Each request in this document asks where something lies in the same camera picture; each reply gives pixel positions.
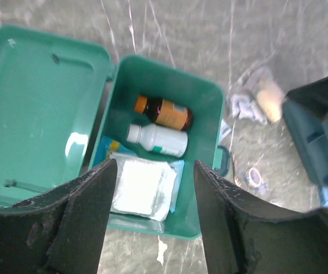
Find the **cotton ball bag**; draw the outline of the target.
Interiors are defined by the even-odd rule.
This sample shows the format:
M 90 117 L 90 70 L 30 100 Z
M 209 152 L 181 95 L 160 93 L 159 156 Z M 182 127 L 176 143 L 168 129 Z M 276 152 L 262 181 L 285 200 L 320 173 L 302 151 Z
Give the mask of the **cotton ball bag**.
M 270 123 L 277 123 L 282 117 L 282 103 L 285 93 L 273 77 L 268 67 L 257 70 L 258 80 L 253 92 L 255 99 Z

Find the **white medicine bottle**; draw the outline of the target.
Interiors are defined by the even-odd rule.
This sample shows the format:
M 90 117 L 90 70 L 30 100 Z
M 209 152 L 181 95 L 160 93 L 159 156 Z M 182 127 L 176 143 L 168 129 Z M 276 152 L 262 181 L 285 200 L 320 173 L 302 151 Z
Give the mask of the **white medicine bottle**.
M 147 126 L 130 124 L 126 140 L 129 143 L 140 144 L 146 151 L 176 158 L 184 155 L 188 144 L 187 133 L 153 123 Z

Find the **white gauze pad packet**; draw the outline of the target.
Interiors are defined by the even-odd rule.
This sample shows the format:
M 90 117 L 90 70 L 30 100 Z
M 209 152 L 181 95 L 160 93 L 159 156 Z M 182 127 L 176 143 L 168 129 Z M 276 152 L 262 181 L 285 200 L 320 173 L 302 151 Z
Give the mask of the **white gauze pad packet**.
M 118 171 L 111 212 L 164 221 L 177 173 L 167 162 L 112 152 Z

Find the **blue swab packet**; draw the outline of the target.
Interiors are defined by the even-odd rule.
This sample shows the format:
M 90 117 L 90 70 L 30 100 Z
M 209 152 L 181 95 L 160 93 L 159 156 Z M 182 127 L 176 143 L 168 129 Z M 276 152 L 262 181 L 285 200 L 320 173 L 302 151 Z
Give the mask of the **blue swab packet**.
M 98 164 L 102 163 L 104 160 L 110 159 L 109 156 L 112 152 L 117 152 L 117 153 L 121 153 L 121 154 L 127 154 L 127 155 L 131 155 L 131 156 L 139 157 L 134 151 L 126 148 L 120 142 L 113 140 L 110 137 L 104 136 L 101 138 L 101 140 L 99 142 L 98 148 L 95 153 L 93 165 L 97 166 Z M 179 188 L 181 185 L 185 161 L 184 160 L 176 160 L 176 161 L 167 162 L 167 163 L 177 173 L 177 177 L 176 177 L 175 183 L 174 183 L 173 193 L 171 196 L 170 208 L 169 208 L 169 213 L 173 213 L 175 211 L 176 204 L 177 204 L 177 197 L 178 197 L 178 192 L 179 192 Z

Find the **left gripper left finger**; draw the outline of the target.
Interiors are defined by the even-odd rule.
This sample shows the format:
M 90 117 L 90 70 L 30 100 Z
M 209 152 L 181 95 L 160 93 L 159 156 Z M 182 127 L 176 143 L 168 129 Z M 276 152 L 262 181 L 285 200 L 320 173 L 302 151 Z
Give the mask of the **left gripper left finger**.
M 96 273 L 117 177 L 105 160 L 59 187 L 0 207 L 0 273 Z

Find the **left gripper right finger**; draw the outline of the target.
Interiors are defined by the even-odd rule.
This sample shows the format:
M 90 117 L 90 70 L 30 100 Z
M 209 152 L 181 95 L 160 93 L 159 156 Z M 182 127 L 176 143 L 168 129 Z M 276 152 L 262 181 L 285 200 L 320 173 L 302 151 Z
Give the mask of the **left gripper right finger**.
M 328 273 L 328 207 L 273 205 L 199 160 L 194 183 L 209 273 Z

